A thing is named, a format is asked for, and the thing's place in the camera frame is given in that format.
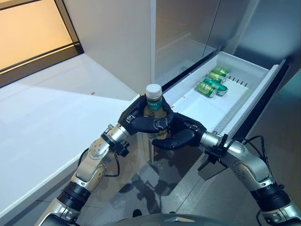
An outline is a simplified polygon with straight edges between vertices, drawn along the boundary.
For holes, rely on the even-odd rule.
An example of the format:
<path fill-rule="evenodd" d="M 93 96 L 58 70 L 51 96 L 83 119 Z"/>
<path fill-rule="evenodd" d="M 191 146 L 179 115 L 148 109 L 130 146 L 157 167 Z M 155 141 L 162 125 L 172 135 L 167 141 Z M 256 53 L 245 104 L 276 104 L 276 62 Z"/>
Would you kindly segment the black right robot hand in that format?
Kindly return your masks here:
<path fill-rule="evenodd" d="M 186 145 L 199 146 L 206 128 L 192 118 L 173 112 L 164 98 L 162 107 L 166 117 L 161 120 L 160 125 L 170 133 L 170 136 L 165 139 L 154 139 L 152 145 L 163 150 L 177 150 Z"/>

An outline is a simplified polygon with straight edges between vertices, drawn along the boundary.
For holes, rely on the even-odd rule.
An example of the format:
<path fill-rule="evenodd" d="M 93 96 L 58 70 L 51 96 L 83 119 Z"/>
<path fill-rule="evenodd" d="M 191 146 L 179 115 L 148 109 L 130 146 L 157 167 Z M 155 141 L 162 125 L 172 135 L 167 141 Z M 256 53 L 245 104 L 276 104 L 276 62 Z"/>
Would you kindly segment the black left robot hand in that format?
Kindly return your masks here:
<path fill-rule="evenodd" d="M 130 134 L 137 132 L 154 134 L 164 131 L 168 128 L 170 106 L 163 98 L 163 109 L 167 110 L 167 116 L 162 118 L 150 117 L 144 115 L 144 109 L 147 106 L 146 95 L 139 95 L 138 98 L 122 112 L 118 123 Z"/>

